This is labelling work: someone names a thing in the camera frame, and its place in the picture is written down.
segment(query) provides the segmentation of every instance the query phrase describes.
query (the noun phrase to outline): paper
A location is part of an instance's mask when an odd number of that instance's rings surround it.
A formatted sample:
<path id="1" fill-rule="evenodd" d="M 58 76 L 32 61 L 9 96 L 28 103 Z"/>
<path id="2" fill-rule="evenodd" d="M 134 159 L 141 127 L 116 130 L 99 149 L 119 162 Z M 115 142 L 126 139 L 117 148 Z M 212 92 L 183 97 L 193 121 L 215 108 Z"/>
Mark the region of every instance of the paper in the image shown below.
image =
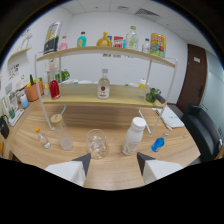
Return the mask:
<path id="1" fill-rule="evenodd" d="M 155 109 L 155 111 L 158 114 L 160 114 L 162 109 Z M 184 123 L 169 107 L 165 108 L 161 118 L 164 121 L 164 123 L 171 128 L 184 127 Z"/>

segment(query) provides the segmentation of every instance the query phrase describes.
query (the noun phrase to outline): wooden table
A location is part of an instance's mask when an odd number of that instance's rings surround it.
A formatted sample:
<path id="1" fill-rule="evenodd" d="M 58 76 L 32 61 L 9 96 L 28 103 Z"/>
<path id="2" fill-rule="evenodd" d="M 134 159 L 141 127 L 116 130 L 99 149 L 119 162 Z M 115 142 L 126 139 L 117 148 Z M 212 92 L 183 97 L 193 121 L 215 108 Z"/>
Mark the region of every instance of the wooden table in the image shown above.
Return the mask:
<path id="1" fill-rule="evenodd" d="M 62 105 L 47 104 L 48 116 L 60 113 Z M 142 108 L 142 113 L 150 128 L 158 115 L 151 108 Z M 158 160 L 179 163 L 188 166 L 200 152 L 185 127 L 168 130 L 160 120 L 153 133 L 144 130 L 143 139 L 137 151 L 126 156 L 121 152 L 125 134 L 134 117 L 140 117 L 137 107 L 95 107 L 68 106 L 64 112 L 64 120 L 73 139 L 73 150 L 64 151 L 55 134 L 45 120 L 39 100 L 25 109 L 15 127 L 10 127 L 10 135 L 6 141 L 3 157 L 11 159 L 14 154 L 21 162 L 45 169 L 50 164 L 71 161 L 87 154 L 85 138 L 91 129 L 102 129 L 107 135 L 109 153 L 101 160 L 91 159 L 85 188 L 119 190 L 144 186 L 137 161 L 137 152 Z M 51 142 L 49 149 L 44 149 L 37 140 L 35 128 L 39 127 Z M 149 150 L 156 138 L 163 132 L 169 133 L 165 145 L 157 153 Z"/>

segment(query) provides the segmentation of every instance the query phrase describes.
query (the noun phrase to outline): door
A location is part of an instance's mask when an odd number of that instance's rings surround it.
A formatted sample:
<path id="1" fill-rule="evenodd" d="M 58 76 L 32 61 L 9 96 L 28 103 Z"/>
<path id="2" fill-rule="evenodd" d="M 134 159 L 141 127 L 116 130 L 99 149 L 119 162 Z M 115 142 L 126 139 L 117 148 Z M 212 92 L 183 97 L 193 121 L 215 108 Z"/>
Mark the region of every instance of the door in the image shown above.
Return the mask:
<path id="1" fill-rule="evenodd" d="M 199 105 L 207 76 L 205 49 L 188 44 L 188 63 L 177 107 L 184 112 L 189 103 Z"/>

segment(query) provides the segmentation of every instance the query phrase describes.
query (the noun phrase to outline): small bottle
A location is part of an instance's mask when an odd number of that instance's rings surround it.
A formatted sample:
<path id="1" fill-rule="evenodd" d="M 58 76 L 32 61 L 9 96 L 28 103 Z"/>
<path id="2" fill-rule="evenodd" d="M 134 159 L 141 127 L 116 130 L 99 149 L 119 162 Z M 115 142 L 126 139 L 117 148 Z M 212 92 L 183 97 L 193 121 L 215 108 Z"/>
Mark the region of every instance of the small bottle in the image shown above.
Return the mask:
<path id="1" fill-rule="evenodd" d="M 86 46 L 86 37 L 85 32 L 81 32 L 81 36 L 77 40 L 77 47 L 85 47 Z"/>
<path id="2" fill-rule="evenodd" d="M 51 93 L 51 99 L 55 100 L 60 97 L 60 90 L 57 80 L 55 80 L 55 75 L 50 73 L 49 76 L 49 89 Z"/>
<path id="3" fill-rule="evenodd" d="M 38 133 L 38 140 L 42 144 L 45 149 L 48 149 L 51 146 L 51 143 L 48 141 L 46 135 L 40 132 L 40 128 L 36 128 L 36 132 Z"/>
<path id="4" fill-rule="evenodd" d="M 132 155 L 143 137 L 146 122 L 141 117 L 135 117 L 132 120 L 131 127 L 128 129 L 125 136 L 125 143 L 123 145 L 122 153 L 125 155 Z"/>
<path id="5" fill-rule="evenodd" d="M 73 143 L 72 138 L 68 133 L 67 126 L 64 123 L 61 114 L 55 114 L 51 117 L 51 124 L 54 127 L 54 132 L 58 138 L 61 147 L 64 150 L 72 150 Z"/>
<path id="6" fill-rule="evenodd" d="M 136 33 L 136 27 L 131 26 L 131 31 L 126 35 L 126 45 L 125 48 L 138 50 L 138 34 Z"/>
<path id="7" fill-rule="evenodd" d="M 110 94 L 110 81 L 107 78 L 108 69 L 103 69 L 102 73 L 102 78 L 98 82 L 97 97 L 99 99 L 107 99 Z"/>
<path id="8" fill-rule="evenodd" d="M 164 145 L 165 139 L 168 136 L 168 132 L 163 133 L 163 137 L 157 138 L 155 143 L 152 145 L 152 151 L 158 152 L 160 148 Z"/>
<path id="9" fill-rule="evenodd" d="M 103 32 L 103 37 L 100 38 L 96 42 L 96 46 L 99 46 L 99 47 L 112 47 L 112 41 L 107 38 L 107 34 L 108 34 L 108 32 L 106 32 L 106 31 Z"/>
<path id="10" fill-rule="evenodd" d="M 62 37 L 62 43 L 59 46 L 59 51 L 68 49 L 68 44 L 66 43 L 66 36 Z"/>
<path id="11" fill-rule="evenodd" d="M 142 52 L 149 54 L 149 39 L 145 38 L 145 43 L 142 45 Z"/>

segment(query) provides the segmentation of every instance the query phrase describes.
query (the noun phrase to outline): drinking glass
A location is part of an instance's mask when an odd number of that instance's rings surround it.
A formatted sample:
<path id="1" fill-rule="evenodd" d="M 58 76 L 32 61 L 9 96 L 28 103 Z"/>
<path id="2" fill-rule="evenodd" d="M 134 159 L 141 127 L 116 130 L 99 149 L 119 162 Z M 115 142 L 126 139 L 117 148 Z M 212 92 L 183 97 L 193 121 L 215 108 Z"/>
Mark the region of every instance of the drinking glass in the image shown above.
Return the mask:
<path id="1" fill-rule="evenodd" d="M 108 153 L 106 135 L 100 129 L 93 129 L 86 135 L 87 152 L 91 153 L 91 158 L 102 159 Z"/>

